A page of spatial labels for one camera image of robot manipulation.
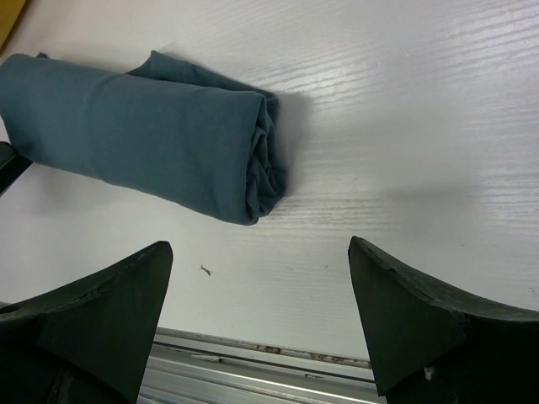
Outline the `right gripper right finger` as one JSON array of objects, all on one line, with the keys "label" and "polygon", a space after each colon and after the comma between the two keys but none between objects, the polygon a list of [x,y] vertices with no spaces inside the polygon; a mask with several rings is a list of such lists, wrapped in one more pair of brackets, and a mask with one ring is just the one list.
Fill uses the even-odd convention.
[{"label": "right gripper right finger", "polygon": [[538,314],[471,294],[360,237],[350,275],[389,403],[536,403]]}]

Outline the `dark blue-grey t shirt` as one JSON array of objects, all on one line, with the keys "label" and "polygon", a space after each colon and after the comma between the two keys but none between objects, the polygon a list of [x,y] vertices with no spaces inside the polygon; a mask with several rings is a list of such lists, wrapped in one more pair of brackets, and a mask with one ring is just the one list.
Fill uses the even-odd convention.
[{"label": "dark blue-grey t shirt", "polygon": [[124,73],[45,55],[1,66],[1,117],[32,162],[251,226],[286,193],[279,99],[153,52]]}]

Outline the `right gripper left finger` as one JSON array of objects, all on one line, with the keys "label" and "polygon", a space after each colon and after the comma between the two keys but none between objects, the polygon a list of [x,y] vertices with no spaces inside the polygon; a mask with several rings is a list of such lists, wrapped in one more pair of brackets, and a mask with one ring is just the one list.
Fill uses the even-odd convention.
[{"label": "right gripper left finger", "polygon": [[134,403],[168,289],[160,241],[1,308],[3,403]]}]

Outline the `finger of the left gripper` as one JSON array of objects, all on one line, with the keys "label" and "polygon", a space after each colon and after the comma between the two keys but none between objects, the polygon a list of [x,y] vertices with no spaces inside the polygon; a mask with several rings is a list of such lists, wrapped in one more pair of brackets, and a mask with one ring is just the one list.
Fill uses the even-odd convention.
[{"label": "finger of the left gripper", "polygon": [[9,143],[2,141],[0,144],[1,194],[4,194],[31,164],[28,158],[20,155]]}]

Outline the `yellow plastic basket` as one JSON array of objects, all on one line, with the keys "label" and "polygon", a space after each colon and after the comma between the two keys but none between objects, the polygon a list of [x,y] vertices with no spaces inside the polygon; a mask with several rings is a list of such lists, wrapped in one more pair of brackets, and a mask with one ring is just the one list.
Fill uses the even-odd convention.
[{"label": "yellow plastic basket", "polygon": [[32,0],[0,0],[1,51],[8,45]]}]

